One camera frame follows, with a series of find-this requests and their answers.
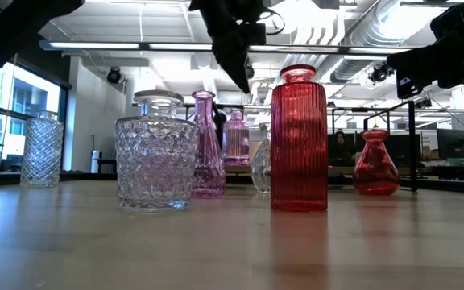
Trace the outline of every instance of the clear textured glass jar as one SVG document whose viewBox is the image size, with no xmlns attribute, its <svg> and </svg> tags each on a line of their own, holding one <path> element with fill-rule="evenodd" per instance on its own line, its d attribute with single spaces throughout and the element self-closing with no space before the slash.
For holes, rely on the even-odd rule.
<svg viewBox="0 0 464 290">
<path fill-rule="evenodd" d="M 271 123 L 259 125 L 263 134 L 261 146 L 251 161 L 251 179 L 260 193 L 271 191 L 271 168 L 270 168 L 270 146 L 271 146 Z"/>
<path fill-rule="evenodd" d="M 271 101 L 271 207 L 327 210 L 327 100 L 311 82 L 313 66 L 298 64 L 280 73 L 286 83 Z"/>
<path fill-rule="evenodd" d="M 214 94 L 198 91 L 193 97 L 196 107 L 194 123 L 200 132 L 193 197 L 222 197 L 225 194 L 225 169 L 212 118 Z"/>
<path fill-rule="evenodd" d="M 64 124 L 53 112 L 37 114 L 26 122 L 21 186 L 53 187 L 60 179 Z"/>
<path fill-rule="evenodd" d="M 388 196 L 399 188 L 400 177 L 392 158 L 386 151 L 386 130 L 366 130 L 361 158 L 355 165 L 353 184 L 361 194 Z"/>
<path fill-rule="evenodd" d="M 223 162 L 225 166 L 250 165 L 250 130 L 242 120 L 242 110 L 232 109 L 223 128 Z"/>
<path fill-rule="evenodd" d="M 184 104 L 177 93 L 135 93 L 142 117 L 116 122 L 118 195 L 121 208 L 151 212 L 185 209 L 193 186 L 198 127 L 175 118 Z"/>
</svg>

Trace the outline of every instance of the white wall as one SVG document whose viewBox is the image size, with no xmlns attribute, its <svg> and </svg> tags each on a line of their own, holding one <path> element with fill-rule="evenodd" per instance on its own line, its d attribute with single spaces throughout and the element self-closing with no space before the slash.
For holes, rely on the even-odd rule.
<svg viewBox="0 0 464 290">
<path fill-rule="evenodd" d="M 90 172 L 91 135 L 103 158 L 112 158 L 114 124 L 126 115 L 126 95 L 84 67 L 79 57 L 71 58 L 69 82 L 63 165 L 65 170 Z"/>
</svg>

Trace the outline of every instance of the ductwork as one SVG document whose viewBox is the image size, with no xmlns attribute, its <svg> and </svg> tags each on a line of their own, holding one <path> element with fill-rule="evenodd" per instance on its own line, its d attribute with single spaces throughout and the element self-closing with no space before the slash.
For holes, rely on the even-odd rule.
<svg viewBox="0 0 464 290">
<path fill-rule="evenodd" d="M 400 6 L 402 0 L 380 0 L 341 45 L 398 46 L 422 29 L 440 11 Z M 348 83 L 372 60 L 327 56 L 318 69 L 320 82 Z"/>
</svg>

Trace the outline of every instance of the glass jar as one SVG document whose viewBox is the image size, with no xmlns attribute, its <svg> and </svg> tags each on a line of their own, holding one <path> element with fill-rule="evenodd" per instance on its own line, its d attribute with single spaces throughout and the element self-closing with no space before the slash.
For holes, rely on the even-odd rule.
<svg viewBox="0 0 464 290">
<path fill-rule="evenodd" d="M 242 120 L 242 110 L 232 109 L 223 128 L 223 161 L 225 166 L 250 165 L 250 130 Z"/>
<path fill-rule="evenodd" d="M 259 127 L 263 134 L 263 141 L 251 162 L 251 179 L 258 192 L 269 194 L 271 191 L 271 123 L 261 123 Z"/>
<path fill-rule="evenodd" d="M 26 121 L 21 186 L 53 187 L 60 179 L 64 124 L 56 121 L 53 112 L 37 114 Z"/>
<path fill-rule="evenodd" d="M 222 197 L 225 194 L 225 169 L 212 118 L 215 96 L 211 92 L 198 91 L 193 97 L 196 107 L 194 123 L 200 132 L 193 197 Z"/>
<path fill-rule="evenodd" d="M 399 173 L 386 151 L 386 130 L 366 130 L 361 133 L 366 141 L 361 158 L 354 169 L 354 187 L 361 194 L 392 195 L 400 184 Z"/>
<path fill-rule="evenodd" d="M 135 93 L 142 117 L 116 122 L 119 206 L 132 211 L 168 211 L 189 206 L 198 128 L 176 119 L 184 104 L 177 93 Z"/>
<path fill-rule="evenodd" d="M 327 210 L 327 100 L 310 65 L 282 70 L 271 102 L 271 207 Z"/>
</svg>

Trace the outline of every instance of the ceiling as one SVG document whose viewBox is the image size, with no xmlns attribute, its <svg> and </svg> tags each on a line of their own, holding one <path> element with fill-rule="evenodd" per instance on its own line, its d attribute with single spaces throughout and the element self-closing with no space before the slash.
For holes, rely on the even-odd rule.
<svg viewBox="0 0 464 290">
<path fill-rule="evenodd" d="M 286 0 L 287 3 L 310 2 L 310 0 Z M 11 0 L 0 0 L 0 7 L 7 6 Z M 206 27 L 198 11 L 188 11 L 189 2 L 177 0 L 151 0 L 143 4 L 111 4 L 106 0 L 86 0 L 86 3 L 70 15 L 53 19 L 40 34 L 49 40 L 71 41 L 145 41 L 145 42 L 200 42 L 210 43 Z M 357 8 L 344 12 L 345 27 L 351 25 L 360 17 L 373 0 L 358 0 Z M 309 6 L 306 15 L 314 22 L 319 21 L 315 13 L 317 7 Z M 267 22 L 268 30 L 273 29 Z M 270 44 L 293 44 L 298 39 L 296 31 L 283 33 L 267 38 Z M 434 42 L 434 37 L 429 25 L 418 31 L 408 39 L 404 45 L 424 46 Z M 198 58 L 213 57 L 201 53 Z M 206 83 L 213 83 L 217 91 L 237 91 L 236 102 L 244 99 L 232 80 L 221 70 L 202 72 L 194 64 L 195 53 L 190 52 L 91 52 L 84 54 L 84 64 L 101 75 L 108 72 L 109 66 L 121 65 L 129 78 L 137 78 L 139 67 L 145 59 L 149 60 L 150 67 L 158 74 L 162 89 L 189 95 L 191 92 L 203 89 Z M 255 81 L 273 81 L 283 68 L 287 55 L 283 54 L 254 54 L 251 62 L 255 70 Z M 391 79 L 375 89 L 368 89 L 364 83 L 366 74 L 360 74 L 354 83 L 361 85 L 349 85 L 338 91 L 339 97 L 329 95 L 339 106 L 369 106 L 375 99 L 377 105 L 384 106 L 399 102 L 396 98 L 395 79 Z M 440 102 L 450 99 L 449 91 L 437 90 L 435 97 Z"/>
</svg>

